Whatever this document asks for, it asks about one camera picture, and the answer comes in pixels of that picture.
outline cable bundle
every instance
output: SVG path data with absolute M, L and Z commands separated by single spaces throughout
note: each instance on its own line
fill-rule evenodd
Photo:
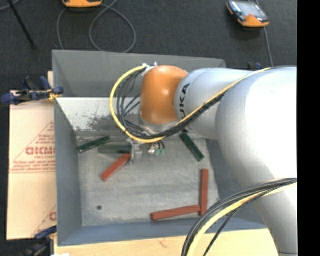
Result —
M 212 225 L 223 216 L 229 214 L 228 218 L 224 221 L 217 233 L 213 237 L 211 243 L 206 249 L 203 256 L 206 256 L 213 244 L 217 240 L 218 236 L 222 232 L 223 228 L 229 222 L 229 220 L 245 205 L 257 200 L 261 197 L 265 197 L 274 193 L 278 193 L 284 189 L 288 189 L 289 186 L 297 185 L 297 178 L 285 178 L 280 180 L 273 180 L 259 186 L 249 188 L 240 193 L 232 195 L 224 200 L 215 203 L 192 227 L 184 242 L 181 256 L 194 255 L 197 244 L 208 231 Z
M 149 66 L 147 66 L 147 65 L 142 65 L 142 66 L 139 66 L 139 67 L 136 67 L 136 68 L 129 70 L 127 73 L 125 73 L 123 76 L 121 76 L 118 79 L 118 81 L 113 86 L 111 94 L 110 94 L 110 111 L 111 111 L 111 115 L 112 115 L 114 121 L 117 123 L 117 125 L 120 127 L 120 129 L 125 134 L 127 134 L 130 138 L 134 139 L 135 141 L 138 141 L 141 143 L 155 143 L 155 142 L 161 141 L 162 139 L 164 139 L 166 137 L 172 136 L 174 134 L 177 134 L 177 133 L 183 131 L 188 125 L 191 124 L 191 122 L 196 120 L 202 113 L 204 113 L 207 109 L 212 107 L 214 104 L 218 103 L 223 98 L 223 96 L 226 94 L 226 92 L 229 89 L 231 89 L 232 87 L 234 87 L 236 84 L 238 84 L 240 81 L 242 81 L 252 75 L 255 75 L 260 72 L 264 72 L 269 69 L 269 68 L 265 68 L 265 69 L 258 70 L 256 72 L 252 72 L 249 75 L 247 75 L 247 76 L 233 82 L 232 84 L 228 85 L 226 88 L 224 88 L 223 90 L 218 92 L 216 95 L 214 95 L 212 98 L 207 100 L 203 105 L 201 105 L 196 110 L 194 110 L 193 112 L 188 114 L 185 118 L 183 118 L 181 121 L 179 121 L 174 127 L 170 128 L 168 130 L 165 130 L 165 131 L 157 133 L 157 134 L 145 134 L 145 133 L 137 134 L 137 133 L 135 133 L 134 130 L 131 129 L 132 127 L 126 126 L 126 124 L 123 122 L 123 120 L 118 119 L 118 117 L 115 113 L 115 110 L 114 110 L 113 98 L 116 94 L 116 90 L 123 83 L 123 81 L 125 81 L 125 79 L 129 78 L 129 80 L 130 80 L 130 77 L 135 77 L 137 74 L 140 74 L 141 72 L 145 71 L 148 67 Z

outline yellow cable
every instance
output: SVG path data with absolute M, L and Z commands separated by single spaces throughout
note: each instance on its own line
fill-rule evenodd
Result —
M 291 184 L 291 185 L 287 185 L 287 186 L 283 186 L 280 188 L 277 188 L 265 195 L 263 195 L 263 197 L 275 194 L 275 193 L 279 193 L 283 190 L 286 190 L 290 187 L 296 186 L 297 183 Z M 259 195 L 261 195 L 262 193 L 264 193 L 265 191 L 262 192 L 257 192 L 256 194 L 253 194 L 251 196 L 248 196 L 244 199 L 241 199 L 235 203 L 233 203 L 232 205 L 228 206 L 227 208 L 223 209 L 222 211 L 220 211 L 219 213 L 217 213 L 216 215 L 214 215 L 200 230 L 199 232 L 195 235 L 194 240 L 192 242 L 192 244 L 190 245 L 189 251 L 187 253 L 187 256 L 193 256 L 196 250 L 196 247 L 198 245 L 198 243 L 200 242 L 201 238 L 204 236 L 204 234 L 208 231 L 208 229 L 210 227 L 212 227 L 212 225 L 218 221 L 219 219 L 221 219 L 223 216 L 231 213 L 232 211 L 236 210 L 237 208 L 241 207 L 242 205 L 244 205 L 246 202 L 248 202 L 249 200 L 258 197 Z
M 122 125 L 122 123 L 119 121 L 116 113 L 115 113 L 115 110 L 114 110 L 114 102 L 113 102 L 113 99 L 114 99 L 114 96 L 115 96 L 115 93 L 116 93 L 116 90 L 117 88 L 119 87 L 119 85 L 122 83 L 122 81 L 124 79 L 126 79 L 128 76 L 130 76 L 131 74 L 137 72 L 137 71 L 140 71 L 142 69 L 145 69 L 147 66 L 146 65 L 142 65 L 142 66 L 138 66 L 138 67 L 135 67 L 131 70 L 129 70 L 127 73 L 125 73 L 124 75 L 122 75 L 118 81 L 115 83 L 115 85 L 113 86 L 112 88 L 112 91 L 111 91 L 111 94 L 110 94 L 110 111 L 111 111 L 111 115 L 114 119 L 114 121 L 116 122 L 116 124 L 119 126 L 119 128 L 126 134 L 128 135 L 131 139 L 135 140 L 135 141 L 138 141 L 138 142 L 141 142 L 141 143 L 155 143 L 155 142 L 158 142 L 158 141 L 161 141 L 162 139 L 164 139 L 166 136 L 162 136 L 162 137 L 158 137 L 158 138 L 153 138 L 153 139 L 142 139 L 142 138 L 139 138 L 139 137 L 136 137 L 134 136 L 133 134 L 131 134 L 130 132 L 127 131 L 127 129 Z M 270 67 L 268 68 L 265 68 L 265 69 L 261 69 L 261 70 L 258 70 L 258 71 L 255 71 L 255 72 L 252 72 L 240 79 L 238 79 L 237 81 L 231 83 L 230 85 L 228 85 L 227 87 L 225 87 L 223 90 L 221 90 L 220 92 L 218 92 L 216 95 L 214 95 L 212 98 L 208 99 L 203 105 L 201 105 L 200 107 L 198 107 L 196 110 L 194 110 L 193 112 L 191 112 L 190 114 L 188 114 L 185 118 L 183 118 L 182 120 L 180 120 L 178 123 L 176 123 L 174 126 L 178 126 L 180 125 L 181 123 L 183 123 L 184 121 L 186 121 L 188 118 L 190 118 L 194 113 L 196 113 L 198 110 L 200 110 L 205 104 L 208 104 L 210 103 L 211 101 L 213 101 L 214 99 L 216 99 L 217 97 L 221 96 L 222 94 L 224 94 L 225 92 L 227 92 L 229 89 L 231 89 L 232 87 L 234 87 L 236 84 L 238 84 L 239 82 L 241 82 L 242 80 L 252 76 L 252 75 L 255 75 L 255 74 L 258 74 L 258 73 L 261 73 L 261 72 L 264 72 L 266 70 L 269 70 Z
M 122 125 L 122 123 L 119 121 L 116 113 L 115 113 L 115 109 L 114 109 L 114 96 L 115 96 L 115 93 L 116 93 L 116 90 L 118 88 L 118 86 L 122 83 L 122 81 L 124 79 L 126 79 L 128 76 L 130 76 L 131 74 L 137 72 L 137 71 L 140 71 L 142 69 L 145 69 L 147 66 L 146 65 L 142 65 L 142 66 L 138 66 L 138 67 L 135 67 L 131 70 L 129 70 L 127 73 L 125 73 L 124 75 L 122 75 L 119 80 L 115 83 L 115 85 L 113 86 L 112 88 L 112 91 L 111 91 L 111 94 L 110 94 L 110 111 L 111 111 L 111 115 L 114 119 L 114 121 L 116 122 L 116 124 L 120 127 L 120 129 L 122 131 L 124 131 L 124 133 L 126 135 L 128 135 L 131 139 L 135 140 L 135 141 L 138 141 L 138 142 L 141 142 L 141 143 L 154 143 L 154 142 L 157 142 L 157 141 L 160 141 L 162 139 L 164 139 L 165 137 L 159 137 L 159 138 L 155 138 L 155 139 L 141 139 L 139 137 L 136 137 L 134 135 L 132 135 L 130 132 L 127 131 L 127 129 Z

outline orange device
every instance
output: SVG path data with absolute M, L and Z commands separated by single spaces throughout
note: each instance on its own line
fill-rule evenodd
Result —
M 103 0 L 62 0 L 62 3 L 69 8 L 92 8 L 98 7 Z
M 229 0 L 226 7 L 244 28 L 259 29 L 270 23 L 266 13 L 254 2 Z

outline black floor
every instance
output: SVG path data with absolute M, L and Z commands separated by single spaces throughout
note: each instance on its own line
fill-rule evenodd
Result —
M 297 64 L 298 0 L 260 0 L 270 18 L 264 30 L 244 31 L 227 12 L 227 0 L 119 0 L 113 7 L 125 15 L 136 32 L 131 53 L 219 58 L 228 68 L 246 69 L 248 62 L 263 67 Z M 0 0 L 0 95 L 21 88 L 26 76 L 38 81 L 52 69 L 52 49 L 60 49 L 57 19 L 61 0 L 21 0 L 15 7 L 31 45 L 10 8 Z M 88 13 L 66 11 L 60 33 L 65 49 L 96 51 L 89 39 L 92 21 L 102 9 Z M 94 42 L 105 51 L 124 52 L 133 42 L 130 26 L 107 11 L 93 26 Z M 0 255 L 16 255 L 31 241 L 5 241 L 8 195 L 8 108 L 0 107 Z

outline red wooden block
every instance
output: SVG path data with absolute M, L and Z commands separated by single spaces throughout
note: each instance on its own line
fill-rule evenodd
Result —
M 113 163 L 108 169 L 101 174 L 103 181 L 108 180 L 113 174 L 121 169 L 131 158 L 131 154 L 124 154 L 115 163 Z
M 180 215 L 193 214 L 200 212 L 200 205 L 191 205 L 170 210 L 163 210 L 151 213 L 151 220 L 157 221 L 161 219 L 171 218 Z
M 209 170 L 202 169 L 201 170 L 201 178 L 200 178 L 200 199 L 199 204 L 201 207 L 201 211 L 199 215 L 202 216 L 208 210 L 208 189 L 209 189 Z

